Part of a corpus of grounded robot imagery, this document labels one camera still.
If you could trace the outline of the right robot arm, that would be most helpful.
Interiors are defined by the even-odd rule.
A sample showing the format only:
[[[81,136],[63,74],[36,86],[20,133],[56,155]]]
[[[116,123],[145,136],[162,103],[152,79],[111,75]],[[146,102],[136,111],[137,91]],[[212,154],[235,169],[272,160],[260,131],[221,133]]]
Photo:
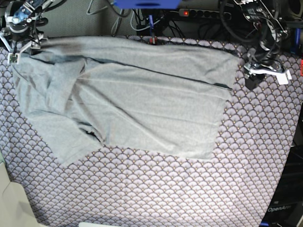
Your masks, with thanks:
[[[0,45],[6,48],[7,63],[19,63],[27,50],[39,50],[44,32],[38,28],[48,24],[43,14],[66,1],[60,0],[2,0],[0,8]]]

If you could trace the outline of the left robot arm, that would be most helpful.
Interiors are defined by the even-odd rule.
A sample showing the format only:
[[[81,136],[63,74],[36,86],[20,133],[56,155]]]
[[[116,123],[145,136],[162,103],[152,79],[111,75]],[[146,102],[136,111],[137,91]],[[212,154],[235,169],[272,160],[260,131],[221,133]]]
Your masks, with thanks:
[[[276,78],[279,85],[287,85],[292,79],[291,72],[277,59],[283,41],[290,36],[290,29],[279,15],[280,3],[277,0],[236,0],[235,3],[258,32],[256,50],[244,64],[246,88],[254,90],[266,75]]]

